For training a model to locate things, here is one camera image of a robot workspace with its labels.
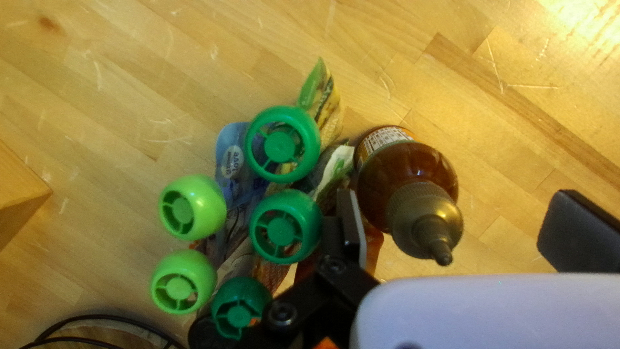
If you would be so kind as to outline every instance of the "nutrition label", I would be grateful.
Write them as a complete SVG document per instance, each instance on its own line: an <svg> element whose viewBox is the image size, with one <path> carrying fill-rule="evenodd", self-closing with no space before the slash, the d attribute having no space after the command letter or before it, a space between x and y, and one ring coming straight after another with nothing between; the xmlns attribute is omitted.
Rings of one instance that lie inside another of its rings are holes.
<svg viewBox="0 0 620 349"><path fill-rule="evenodd" d="M384 145L399 142L401 140L414 140L414 138L406 134L403 129L396 127L385 127L374 131L364 138L364 146L368 149L368 154L370 155Z"/></svg>
<svg viewBox="0 0 620 349"><path fill-rule="evenodd" d="M357 166L361 166L379 149L397 142L414 141L413 133L398 126L382 127L364 137L357 151Z"/></svg>

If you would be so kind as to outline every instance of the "wooden table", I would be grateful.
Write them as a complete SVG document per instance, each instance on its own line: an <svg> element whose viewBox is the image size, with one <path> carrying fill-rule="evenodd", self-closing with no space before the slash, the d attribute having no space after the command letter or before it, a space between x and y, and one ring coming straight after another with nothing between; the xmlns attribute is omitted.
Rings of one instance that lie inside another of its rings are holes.
<svg viewBox="0 0 620 349"><path fill-rule="evenodd" d="M186 244L158 222L171 180L214 173L229 122L294 101L321 56L345 135L401 124L461 183L454 263L387 237L377 277L551 272L552 194L620 215L620 2L65 0L0 4L0 138L54 195L0 253L0 346L106 311L185 336L148 296Z"/></svg>

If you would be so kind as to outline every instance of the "scratch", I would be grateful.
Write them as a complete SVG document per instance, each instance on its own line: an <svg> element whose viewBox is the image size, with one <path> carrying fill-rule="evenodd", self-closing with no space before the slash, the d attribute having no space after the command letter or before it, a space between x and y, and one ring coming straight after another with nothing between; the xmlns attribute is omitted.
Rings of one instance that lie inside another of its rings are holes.
<svg viewBox="0 0 620 349"><path fill-rule="evenodd" d="M510 87L523 87L523 88L543 88L543 89L559 89L559 86L539 86L539 85L519 85L519 84L507 84Z"/></svg>
<svg viewBox="0 0 620 349"><path fill-rule="evenodd" d="M17 22L11 22L8 24L5 24L4 27L5 28L12 28L12 27L18 27L20 25L24 25L24 24L28 24L30 21L27 19L24 20L18 20Z"/></svg>
<svg viewBox="0 0 620 349"><path fill-rule="evenodd" d="M400 118L401 118L401 120L402 120L402 119L405 119L405 117L401 117L401 115L400 115L400 114L398 114L398 112L397 112L397 111L395 111L395 110L394 110L394 108L392 108L391 106L386 106L386 107L387 107L389 110L391 110L391 111L394 113L394 115L396 115L396 116L400 117Z"/></svg>
<svg viewBox="0 0 620 349"><path fill-rule="evenodd" d="M193 136L191 135L187 135L187 136L183 136L183 137L178 137L178 138L170 138L167 140L161 140L161 139L145 139L145 141L147 142L152 142L152 143L171 143L171 142L183 142L187 145L190 145L191 143L186 141L186 139L192 139Z"/></svg>
<svg viewBox="0 0 620 349"><path fill-rule="evenodd" d="M172 45L174 44L174 34L172 33L172 28L170 27L170 24L168 24L166 27L168 28L168 35L170 39L168 40L168 47L166 48L166 55L164 56L164 59L168 60L168 57L170 56L170 51L172 50Z"/></svg>
<svg viewBox="0 0 620 349"><path fill-rule="evenodd" d="M154 122L155 124L171 124L172 121L170 119L166 120L149 120L150 122Z"/></svg>
<svg viewBox="0 0 620 349"><path fill-rule="evenodd" d="M40 244L38 241L36 241L34 238L33 238L33 239L31 239L31 240L32 240L32 242L30 243L31 245L36 246L36 247L38 247L38 248L42 249L43 251L45 251L45 252L47 252L47 253L49 253L49 252L50 252L47 248L45 248L45 247L41 246L41 244Z"/></svg>
<svg viewBox="0 0 620 349"><path fill-rule="evenodd" d="M45 168L45 166L41 170L41 179L47 183L51 183L51 173Z"/></svg>
<svg viewBox="0 0 620 349"><path fill-rule="evenodd" d="M179 14L179 12L183 11L183 6L181 6L180 8L170 12L171 15L176 16L177 14Z"/></svg>
<svg viewBox="0 0 620 349"><path fill-rule="evenodd" d="M388 101L390 101L392 99L392 92L390 92L388 84L386 84L386 81L383 80L382 77L379 77L379 80L381 80L381 82L383 83L383 87L386 88L387 96L388 96L387 99L388 99Z"/></svg>
<svg viewBox="0 0 620 349"><path fill-rule="evenodd" d="M77 165L73 166L73 170L71 171L71 174L69 175L69 182L75 181L78 175L79 175L79 167Z"/></svg>
<svg viewBox="0 0 620 349"><path fill-rule="evenodd" d="M329 13L327 14L327 22L325 23L325 32L323 33L323 38L327 38L329 35L329 27L332 25L334 21L334 14L336 13L336 2L331 0L329 4Z"/></svg>
<svg viewBox="0 0 620 349"><path fill-rule="evenodd" d="M538 57L536 57L537 61L541 60L542 57L545 57L545 51L547 50L547 46L549 46L549 38L547 38L547 42L544 43L544 47L542 48L541 53L539 53Z"/></svg>
<svg viewBox="0 0 620 349"><path fill-rule="evenodd" d="M364 56L364 58L361 59L360 63L363 63L366 58L368 58L368 55L374 50L374 47L371 48L370 50L368 50L368 52L366 52L366 55Z"/></svg>
<svg viewBox="0 0 620 349"><path fill-rule="evenodd" d="M99 1L99 0L95 0L95 2L96 2L99 6L103 7L103 8L104 8L104 9L106 9L106 10L109 10L109 9L110 9L110 7L109 7L108 5L106 5L106 4L104 4L104 3L102 3L102 2L101 2L101 1Z"/></svg>
<svg viewBox="0 0 620 349"><path fill-rule="evenodd" d="M187 83L190 81L190 77L189 75L185 76L185 81L183 81L183 84L181 85L181 87L179 87L179 90L174 94L174 96L172 97L172 100L175 101L177 98L179 98L179 96L181 95L181 93L183 92L183 90L187 87Z"/></svg>
<svg viewBox="0 0 620 349"><path fill-rule="evenodd" d="M395 89L396 88L396 84L394 84L394 80L392 80L391 76L389 76L385 71L381 72L382 75L385 75L386 78L388 78L389 83L392 85L392 87Z"/></svg>
<svg viewBox="0 0 620 349"><path fill-rule="evenodd" d="M41 116L39 117L39 122L37 124L37 131L41 131L41 126L43 126L43 121L45 121L46 116L47 116L47 109L44 109L41 112Z"/></svg>
<svg viewBox="0 0 620 349"><path fill-rule="evenodd" d="M101 70L99 69L99 63L93 60L93 64L95 65L95 72L97 73L97 91L101 91L102 78L101 78Z"/></svg>
<svg viewBox="0 0 620 349"><path fill-rule="evenodd" d="M500 92L503 94L503 84L502 79L500 79L499 73L497 73L497 64L495 64L495 58L493 57L493 51L491 51L491 44L489 43L489 38L487 38L487 46L489 48L489 55L491 55L491 64L493 64L493 70L495 71L495 76L497 76L497 82L500 85Z"/></svg>
<svg viewBox="0 0 620 349"><path fill-rule="evenodd" d="M218 46L216 44L213 44L213 47L211 47L211 59L215 61L217 57L218 57Z"/></svg>
<svg viewBox="0 0 620 349"><path fill-rule="evenodd" d="M67 202L69 202L69 198L68 197L63 199L63 203L62 203L62 205L60 205L60 211L58 211L58 214L63 214L64 213L64 209L67 207Z"/></svg>

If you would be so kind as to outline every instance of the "screw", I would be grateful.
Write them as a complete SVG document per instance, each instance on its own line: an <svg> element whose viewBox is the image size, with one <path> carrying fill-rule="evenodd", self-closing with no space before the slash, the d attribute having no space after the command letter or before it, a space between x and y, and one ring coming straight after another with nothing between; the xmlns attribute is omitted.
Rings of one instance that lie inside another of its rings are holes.
<svg viewBox="0 0 620 349"><path fill-rule="evenodd" d="M296 317L297 309L287 302L275 301L269 309L269 321L279 327L289 326Z"/></svg>
<svg viewBox="0 0 620 349"><path fill-rule="evenodd" d="M334 275L340 275L347 270L347 264L340 258L325 256L323 262L321 263L321 268Z"/></svg>

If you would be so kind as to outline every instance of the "wooden floor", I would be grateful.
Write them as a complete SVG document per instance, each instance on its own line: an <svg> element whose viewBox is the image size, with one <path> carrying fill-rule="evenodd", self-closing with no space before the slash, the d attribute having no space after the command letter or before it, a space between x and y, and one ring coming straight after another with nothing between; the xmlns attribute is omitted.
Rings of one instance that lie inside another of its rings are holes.
<svg viewBox="0 0 620 349"><path fill-rule="evenodd" d="M184 337L148 296L186 244L160 190L214 173L229 122L291 104L318 57L345 135L401 124L452 162L465 233L442 268L386 238L376 276L550 272L553 193L620 216L620 1L0 2L0 139L54 190L0 253L0 347L97 311Z"/></svg>

